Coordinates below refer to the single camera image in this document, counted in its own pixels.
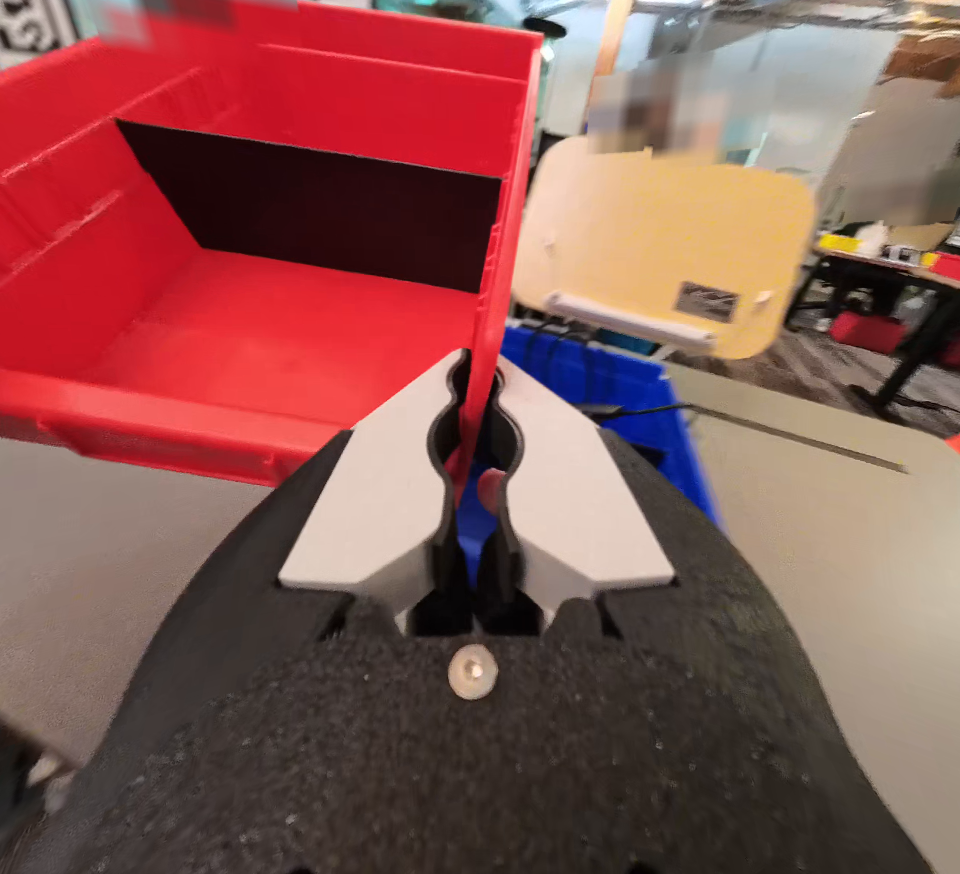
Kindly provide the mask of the small red bin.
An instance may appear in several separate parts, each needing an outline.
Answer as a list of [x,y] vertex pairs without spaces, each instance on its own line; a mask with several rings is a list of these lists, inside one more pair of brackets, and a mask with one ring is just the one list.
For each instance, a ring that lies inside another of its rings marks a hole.
[[839,344],[892,356],[907,331],[906,324],[897,318],[847,310],[831,322],[826,334]]

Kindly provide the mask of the black bin divider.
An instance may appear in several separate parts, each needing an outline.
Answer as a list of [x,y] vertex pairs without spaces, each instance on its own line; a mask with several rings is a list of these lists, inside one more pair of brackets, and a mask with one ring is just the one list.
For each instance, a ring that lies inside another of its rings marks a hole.
[[117,120],[201,248],[478,293],[501,180]]

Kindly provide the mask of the wooden table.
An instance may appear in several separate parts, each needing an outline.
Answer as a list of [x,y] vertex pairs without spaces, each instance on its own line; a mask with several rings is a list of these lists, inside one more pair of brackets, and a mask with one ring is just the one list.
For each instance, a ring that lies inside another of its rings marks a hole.
[[[903,420],[895,411],[895,406],[904,402],[903,392],[907,383],[921,367],[933,362],[958,330],[959,281],[936,273],[932,266],[925,266],[922,262],[906,263],[885,256],[858,254],[855,251],[858,243],[850,237],[841,238],[839,249],[829,247],[829,240],[830,237],[825,235],[813,247],[815,260],[787,308],[784,328],[792,329],[795,316],[802,310],[818,308],[826,311],[834,307],[834,300],[838,298],[836,279],[841,275],[850,274],[862,279],[870,270],[884,281],[901,281],[906,286],[919,287],[935,294],[936,300],[930,313],[914,330],[906,347],[901,350],[892,374],[882,386],[875,392],[856,385],[849,388],[871,413],[882,420],[900,424]],[[815,281],[829,283],[834,290],[829,301],[819,306],[807,302],[807,294]]]

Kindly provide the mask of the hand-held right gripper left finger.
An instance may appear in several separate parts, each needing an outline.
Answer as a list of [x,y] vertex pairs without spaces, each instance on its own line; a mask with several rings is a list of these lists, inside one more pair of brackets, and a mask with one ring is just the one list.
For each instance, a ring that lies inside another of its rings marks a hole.
[[473,626],[455,491],[471,355],[454,350],[354,424],[278,574],[286,589],[364,596],[414,629]]

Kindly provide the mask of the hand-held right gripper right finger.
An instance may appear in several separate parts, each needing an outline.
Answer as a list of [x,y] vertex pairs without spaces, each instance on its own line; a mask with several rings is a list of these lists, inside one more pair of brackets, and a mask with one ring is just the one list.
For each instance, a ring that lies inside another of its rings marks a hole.
[[670,585],[676,570],[599,427],[509,360],[485,417],[480,627],[534,635],[569,601]]

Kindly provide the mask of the cardboard box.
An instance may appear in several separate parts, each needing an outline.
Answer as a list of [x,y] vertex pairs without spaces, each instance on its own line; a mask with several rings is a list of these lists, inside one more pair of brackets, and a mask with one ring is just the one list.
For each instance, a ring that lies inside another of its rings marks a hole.
[[898,225],[889,228],[887,243],[922,253],[935,253],[952,234],[954,221],[924,225]]

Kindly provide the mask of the red storage bin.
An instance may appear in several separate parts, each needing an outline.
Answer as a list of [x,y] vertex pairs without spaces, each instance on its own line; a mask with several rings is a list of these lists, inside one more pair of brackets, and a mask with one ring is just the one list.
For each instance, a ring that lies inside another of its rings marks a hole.
[[[2,73],[2,437],[273,486],[460,349],[476,431],[542,36],[310,1],[145,20]],[[201,248],[117,120],[497,178],[479,292]]]

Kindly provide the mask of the blue storage bin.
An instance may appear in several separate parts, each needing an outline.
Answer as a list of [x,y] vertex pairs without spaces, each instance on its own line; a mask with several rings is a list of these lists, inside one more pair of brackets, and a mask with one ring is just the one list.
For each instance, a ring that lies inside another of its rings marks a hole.
[[[601,430],[620,472],[676,570],[667,589],[702,581],[717,528],[710,484],[692,446],[685,412],[666,369],[545,331],[508,328],[501,358],[509,360]],[[480,474],[490,465],[485,418],[459,514],[467,577],[480,599],[480,555],[496,518],[480,504]]]

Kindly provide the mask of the wooden board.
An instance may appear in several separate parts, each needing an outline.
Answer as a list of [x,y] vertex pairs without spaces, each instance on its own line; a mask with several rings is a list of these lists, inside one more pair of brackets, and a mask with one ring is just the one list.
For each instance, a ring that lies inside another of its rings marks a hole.
[[570,137],[538,163],[511,297],[684,352],[752,358],[782,330],[814,221],[795,177]]

